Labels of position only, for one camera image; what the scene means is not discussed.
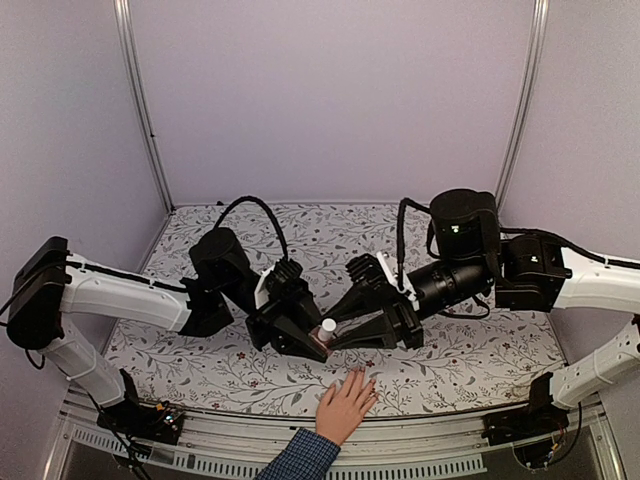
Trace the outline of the white nail polish brush cap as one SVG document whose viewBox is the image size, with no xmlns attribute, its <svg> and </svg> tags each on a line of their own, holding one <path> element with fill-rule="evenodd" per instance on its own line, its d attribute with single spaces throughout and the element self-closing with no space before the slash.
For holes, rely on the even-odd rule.
<svg viewBox="0 0 640 480">
<path fill-rule="evenodd" d="M 321 342 L 329 342 L 337 328 L 336 322 L 331 318 L 326 318 L 320 325 L 318 338 Z"/>
</svg>

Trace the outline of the pink nail polish bottle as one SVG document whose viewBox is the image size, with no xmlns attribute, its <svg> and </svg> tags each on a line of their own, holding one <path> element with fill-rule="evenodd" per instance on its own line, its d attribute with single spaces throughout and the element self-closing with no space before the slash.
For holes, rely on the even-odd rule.
<svg viewBox="0 0 640 480">
<path fill-rule="evenodd" d="M 316 345 L 318 345 L 323 350 L 323 352 L 326 353 L 327 355 L 330 355 L 332 353 L 332 350 L 331 350 L 329 344 L 330 344 L 333 336 L 334 336 L 334 332 L 333 331 L 325 330 L 321 326 L 313 329 L 309 333 L 309 338 Z"/>
</svg>

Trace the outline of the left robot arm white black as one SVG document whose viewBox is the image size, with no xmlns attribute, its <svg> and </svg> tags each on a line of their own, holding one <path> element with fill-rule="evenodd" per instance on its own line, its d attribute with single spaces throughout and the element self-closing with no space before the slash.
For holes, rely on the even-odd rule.
<svg viewBox="0 0 640 480">
<path fill-rule="evenodd" d="M 230 325 L 235 304 L 246 313 L 256 349 L 319 362 L 336 330 L 324 320 L 301 266 L 283 257 L 256 273 L 234 232 L 216 227 L 189 251 L 193 279 L 165 282 L 92 263 L 68 249 L 62 237 L 48 239 L 16 274 L 2 307 L 9 339 L 50 359 L 71 382 L 84 388 L 128 434 L 148 426 L 136 390 L 66 320 L 68 314 L 129 319 L 182 336 L 206 338 Z"/>
</svg>

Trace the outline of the blue checked sleeve forearm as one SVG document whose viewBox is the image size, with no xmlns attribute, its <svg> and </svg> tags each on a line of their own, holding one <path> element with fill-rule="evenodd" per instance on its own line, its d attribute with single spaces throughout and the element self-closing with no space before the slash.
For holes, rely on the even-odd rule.
<svg viewBox="0 0 640 480">
<path fill-rule="evenodd" d="M 255 477 L 255 480 L 324 479 L 341 448 L 309 431 L 299 430 L 286 448 Z"/>
</svg>

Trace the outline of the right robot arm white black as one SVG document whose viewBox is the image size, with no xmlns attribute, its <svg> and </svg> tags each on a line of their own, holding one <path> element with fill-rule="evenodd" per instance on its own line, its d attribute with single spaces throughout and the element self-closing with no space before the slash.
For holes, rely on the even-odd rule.
<svg viewBox="0 0 640 480">
<path fill-rule="evenodd" d="M 396 253 L 351 260 L 351 288 L 328 312 L 336 322 L 375 317 L 329 342 L 332 350 L 423 344 L 422 321 L 492 294 L 498 308 L 549 313 L 592 308 L 634 316 L 583 359 L 534 380 L 517 427 L 537 436 L 556 410 L 574 409 L 639 365 L 639 264 L 596 254 L 552 232 L 499 223 L 489 192 L 453 189 L 429 205 L 399 204 Z"/>
</svg>

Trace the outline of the person's bare hand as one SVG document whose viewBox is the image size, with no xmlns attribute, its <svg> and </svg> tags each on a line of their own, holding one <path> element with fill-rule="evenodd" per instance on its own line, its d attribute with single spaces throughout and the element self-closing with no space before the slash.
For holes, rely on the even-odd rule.
<svg viewBox="0 0 640 480">
<path fill-rule="evenodd" d="M 361 425 L 378 399 L 375 379 L 365 381 L 366 370 L 350 371 L 340 387 L 333 384 L 316 410 L 315 432 L 342 446 Z"/>
</svg>

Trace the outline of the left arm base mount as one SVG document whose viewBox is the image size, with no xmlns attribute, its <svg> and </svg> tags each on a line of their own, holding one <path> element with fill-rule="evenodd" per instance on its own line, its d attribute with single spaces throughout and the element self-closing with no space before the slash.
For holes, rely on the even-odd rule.
<svg viewBox="0 0 640 480">
<path fill-rule="evenodd" d="M 131 376 L 123 369 L 120 374 L 124 399 L 113 406 L 101 407 L 97 425 L 134 438 L 176 445 L 184 425 L 184 411 L 168 401 L 142 405 Z"/>
</svg>

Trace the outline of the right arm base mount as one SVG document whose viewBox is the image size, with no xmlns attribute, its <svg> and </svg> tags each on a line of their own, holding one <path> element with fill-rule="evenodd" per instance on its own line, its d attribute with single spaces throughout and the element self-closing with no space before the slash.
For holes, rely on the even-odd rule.
<svg viewBox="0 0 640 480">
<path fill-rule="evenodd" d="M 517 447 L 514 454 L 518 462 L 529 469 L 549 467 L 560 449 L 568 413 L 552 404 L 550 393 L 551 372 L 536 378 L 530 385 L 528 403 L 520 408 L 490 413 L 482 417 L 481 434 L 490 446 L 526 440 L 540 435 L 559 433 L 559 439 L 546 438 L 541 442 Z"/>
</svg>

